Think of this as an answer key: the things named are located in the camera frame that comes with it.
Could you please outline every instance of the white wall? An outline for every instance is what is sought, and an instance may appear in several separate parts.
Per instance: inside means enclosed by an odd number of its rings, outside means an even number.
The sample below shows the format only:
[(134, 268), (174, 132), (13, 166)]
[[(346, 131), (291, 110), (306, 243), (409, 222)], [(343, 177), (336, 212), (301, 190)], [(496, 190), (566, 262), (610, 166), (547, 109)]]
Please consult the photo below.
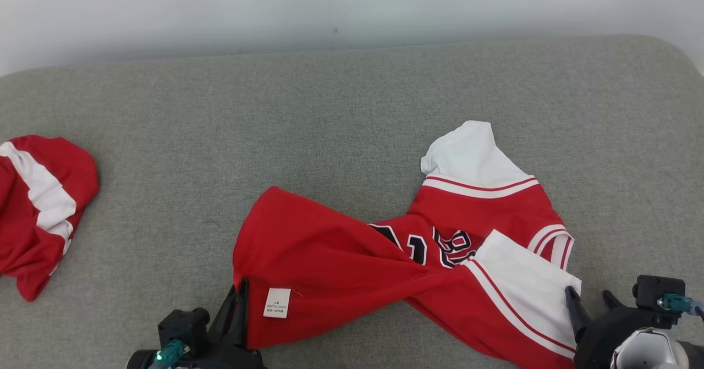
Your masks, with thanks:
[(704, 0), (0, 0), (0, 75), (89, 60), (647, 34), (704, 70)]

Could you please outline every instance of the robotic arm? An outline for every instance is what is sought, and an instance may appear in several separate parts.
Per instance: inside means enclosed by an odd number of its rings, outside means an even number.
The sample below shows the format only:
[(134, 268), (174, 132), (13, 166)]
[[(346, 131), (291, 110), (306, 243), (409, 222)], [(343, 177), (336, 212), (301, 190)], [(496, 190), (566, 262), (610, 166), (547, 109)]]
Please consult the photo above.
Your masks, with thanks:
[(158, 326), (161, 350), (135, 352), (126, 369), (266, 369), (246, 348), (247, 281), (232, 287), (209, 331), (206, 309), (174, 310)]
[(633, 286), (636, 307), (603, 292), (608, 313), (589, 318), (573, 287), (565, 290), (573, 324), (576, 369), (704, 369), (704, 347), (671, 339), (683, 313), (704, 320), (701, 302), (684, 297), (681, 279), (639, 276)]

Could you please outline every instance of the jersey number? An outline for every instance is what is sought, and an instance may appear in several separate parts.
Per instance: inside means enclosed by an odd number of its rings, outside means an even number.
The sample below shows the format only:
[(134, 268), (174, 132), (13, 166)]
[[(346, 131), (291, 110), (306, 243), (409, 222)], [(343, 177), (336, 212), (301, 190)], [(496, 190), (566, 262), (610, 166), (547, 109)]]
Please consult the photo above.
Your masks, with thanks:
[(472, 240), (467, 232), (462, 230), (458, 230), (449, 241), (445, 241), (440, 237), (440, 233), (436, 229), (433, 239), (440, 247), (440, 261), (446, 268), (453, 268), (477, 253), (477, 251), (470, 249)]
[[(382, 234), (403, 251), (403, 247), (400, 245), (397, 236), (395, 236), (394, 229), (391, 226), (379, 226), (378, 224), (369, 224), (374, 230)], [(415, 234), (408, 235), (407, 246), (410, 247), (410, 258), (413, 259), (415, 263), (420, 265), (425, 264), (425, 259), (428, 255), (428, 246), (425, 244), (423, 237), (416, 236)]]

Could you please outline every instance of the jersey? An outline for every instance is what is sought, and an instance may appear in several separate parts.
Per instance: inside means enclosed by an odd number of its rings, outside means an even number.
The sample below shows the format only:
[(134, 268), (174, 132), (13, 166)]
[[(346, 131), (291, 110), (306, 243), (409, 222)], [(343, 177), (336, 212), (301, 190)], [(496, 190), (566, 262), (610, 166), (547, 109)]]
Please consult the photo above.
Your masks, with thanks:
[(566, 269), (573, 237), (532, 175), (496, 146), (490, 123), (467, 121), (433, 142), (408, 214), (370, 224), (414, 261), (453, 268), (493, 230)]
[[(408, 214), (369, 225), (281, 189), (262, 194), (233, 253), (235, 286), (249, 280), (248, 347), (305, 339), (405, 299), (484, 354), (572, 367), (564, 291), (581, 282), (562, 269), (571, 237), (535, 179), (478, 122), (433, 143), (421, 169)], [(272, 289), (289, 291), (284, 317), (266, 312)]]
[(0, 144), (0, 274), (37, 299), (98, 192), (88, 152), (63, 138), (28, 135)]

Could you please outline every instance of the gray couch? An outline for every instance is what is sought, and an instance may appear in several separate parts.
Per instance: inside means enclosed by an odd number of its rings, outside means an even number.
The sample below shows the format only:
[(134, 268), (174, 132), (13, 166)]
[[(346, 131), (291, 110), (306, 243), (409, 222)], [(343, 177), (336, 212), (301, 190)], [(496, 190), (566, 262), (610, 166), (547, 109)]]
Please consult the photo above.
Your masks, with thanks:
[[(399, 216), (430, 143), (467, 119), (535, 174), (576, 238), (591, 313), (641, 273), (704, 297), (704, 79), (644, 36), (76, 65), (0, 79), (0, 141), (63, 136), (101, 191), (34, 303), (0, 277), (0, 367), (124, 367), (172, 309), (219, 307), (268, 186)], [(704, 343), (701, 321), (675, 335)], [(272, 369), (510, 367), (403, 302), (263, 351)]]

